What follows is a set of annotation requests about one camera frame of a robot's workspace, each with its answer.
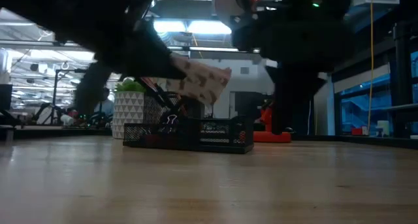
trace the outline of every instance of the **ceiling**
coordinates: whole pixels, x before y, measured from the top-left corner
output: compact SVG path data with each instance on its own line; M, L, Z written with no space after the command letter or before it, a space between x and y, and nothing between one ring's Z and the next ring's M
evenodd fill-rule
M353 8L347 19L358 24L367 19L368 8ZM155 16L158 22L182 22L185 29L191 29L193 22L208 20L218 22L213 10L212 0L155 0L148 16ZM211 34L193 32L193 36L185 36L182 32L164 31L161 38L168 46L192 46L233 48L229 32ZM44 31L34 23L21 18L5 9L0 11L0 48L7 50L13 57L11 78L14 85L14 104L43 103L52 101L55 70L66 69L60 72L57 83L57 103L70 105L72 91L82 74L72 72L74 69L85 69L93 62L93 54L78 46L57 50L52 45L48 47L35 45L10 45L2 40L17 41L54 41L54 34ZM257 54L239 54L227 52L191 52L195 59L252 59L260 60ZM31 66L40 64L41 71L32 71ZM113 74L108 87L113 89L119 76Z

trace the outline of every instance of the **black crate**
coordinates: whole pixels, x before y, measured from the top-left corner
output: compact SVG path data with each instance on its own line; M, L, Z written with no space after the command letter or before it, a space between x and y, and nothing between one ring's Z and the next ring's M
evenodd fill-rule
M176 125L125 124L124 146L221 153L246 153L253 148L253 122L189 119Z

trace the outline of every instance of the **wooden floor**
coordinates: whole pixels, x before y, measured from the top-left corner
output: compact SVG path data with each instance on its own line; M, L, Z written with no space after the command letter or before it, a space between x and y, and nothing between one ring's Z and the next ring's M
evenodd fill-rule
M418 152L298 142L247 155L110 137L0 147L0 223L418 223Z

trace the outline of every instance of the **person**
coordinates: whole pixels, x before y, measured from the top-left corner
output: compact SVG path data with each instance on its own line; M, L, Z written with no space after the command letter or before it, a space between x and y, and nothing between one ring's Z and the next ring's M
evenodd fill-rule
M103 95L101 102L97 104L94 109L94 113L103 112L105 116L113 116L114 103L108 99L110 90L108 88L103 88Z

